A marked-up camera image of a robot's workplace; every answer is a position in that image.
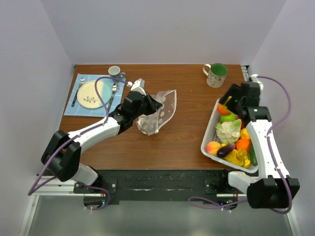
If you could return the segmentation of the polka dot zip bag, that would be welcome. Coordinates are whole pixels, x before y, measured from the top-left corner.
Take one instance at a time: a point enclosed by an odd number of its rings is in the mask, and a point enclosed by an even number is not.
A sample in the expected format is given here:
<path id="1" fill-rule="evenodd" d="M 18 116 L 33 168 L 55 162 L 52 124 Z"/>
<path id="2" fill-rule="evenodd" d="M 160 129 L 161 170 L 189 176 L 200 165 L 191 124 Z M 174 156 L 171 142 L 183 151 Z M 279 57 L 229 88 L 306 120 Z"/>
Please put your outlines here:
<path id="1" fill-rule="evenodd" d="M 140 116 L 136 122 L 138 130 L 147 136 L 157 134 L 173 118 L 177 106 L 177 91 L 160 91 L 157 95 L 152 95 L 152 98 L 161 103 L 162 107 L 152 115 Z"/>

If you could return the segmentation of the purple eggplant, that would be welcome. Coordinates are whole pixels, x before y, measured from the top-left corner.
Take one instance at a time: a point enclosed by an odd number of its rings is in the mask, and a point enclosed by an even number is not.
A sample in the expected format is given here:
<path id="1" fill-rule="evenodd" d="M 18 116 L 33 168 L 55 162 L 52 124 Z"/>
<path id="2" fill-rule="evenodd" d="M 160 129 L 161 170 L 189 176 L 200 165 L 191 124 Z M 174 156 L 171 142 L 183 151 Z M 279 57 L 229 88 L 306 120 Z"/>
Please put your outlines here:
<path id="1" fill-rule="evenodd" d="M 217 151 L 216 156 L 218 158 L 225 158 L 235 149 L 235 147 L 236 145 L 234 143 L 225 145 Z"/>

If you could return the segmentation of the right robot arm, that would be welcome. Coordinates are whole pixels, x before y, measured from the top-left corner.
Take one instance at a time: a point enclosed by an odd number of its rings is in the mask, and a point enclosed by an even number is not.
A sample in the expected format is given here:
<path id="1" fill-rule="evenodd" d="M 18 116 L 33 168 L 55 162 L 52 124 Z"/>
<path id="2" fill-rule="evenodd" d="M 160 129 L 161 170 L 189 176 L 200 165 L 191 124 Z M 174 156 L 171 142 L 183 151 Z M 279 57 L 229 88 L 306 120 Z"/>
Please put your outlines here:
<path id="1" fill-rule="evenodd" d="M 246 126 L 258 162 L 258 177 L 232 171 L 219 181 L 224 193 L 235 188 L 245 193 L 251 208 L 268 208 L 279 214 L 291 210 L 292 200 L 300 183 L 291 178 L 275 142 L 269 109 L 260 105 L 260 86 L 257 82 L 232 84 L 219 99 L 228 110 L 235 113 Z"/>

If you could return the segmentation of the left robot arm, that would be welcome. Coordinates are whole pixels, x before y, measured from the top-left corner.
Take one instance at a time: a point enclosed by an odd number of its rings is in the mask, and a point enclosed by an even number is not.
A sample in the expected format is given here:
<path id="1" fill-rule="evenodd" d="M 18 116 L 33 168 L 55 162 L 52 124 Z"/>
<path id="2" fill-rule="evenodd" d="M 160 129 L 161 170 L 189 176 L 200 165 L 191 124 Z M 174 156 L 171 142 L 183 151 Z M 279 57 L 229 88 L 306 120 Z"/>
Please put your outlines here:
<path id="1" fill-rule="evenodd" d="M 161 107 L 162 104 L 149 94 L 131 91 L 122 104 L 99 122 L 74 132 L 55 132 L 41 162 L 61 182 L 71 179 L 96 193 L 101 189 L 102 181 L 96 170 L 80 162 L 81 154 L 97 143 L 125 132 L 139 116 L 152 115 Z"/>

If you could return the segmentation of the orange fruit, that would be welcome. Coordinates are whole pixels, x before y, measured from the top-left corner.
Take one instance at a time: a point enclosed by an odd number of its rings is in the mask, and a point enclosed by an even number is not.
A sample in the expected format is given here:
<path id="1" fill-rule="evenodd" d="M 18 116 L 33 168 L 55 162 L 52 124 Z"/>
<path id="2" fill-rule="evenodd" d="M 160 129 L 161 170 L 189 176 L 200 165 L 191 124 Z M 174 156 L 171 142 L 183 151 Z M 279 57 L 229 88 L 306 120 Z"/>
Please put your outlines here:
<path id="1" fill-rule="evenodd" d="M 227 109 L 227 107 L 222 104 L 218 104 L 218 112 L 223 116 L 227 116 L 231 114 L 231 112 Z"/>

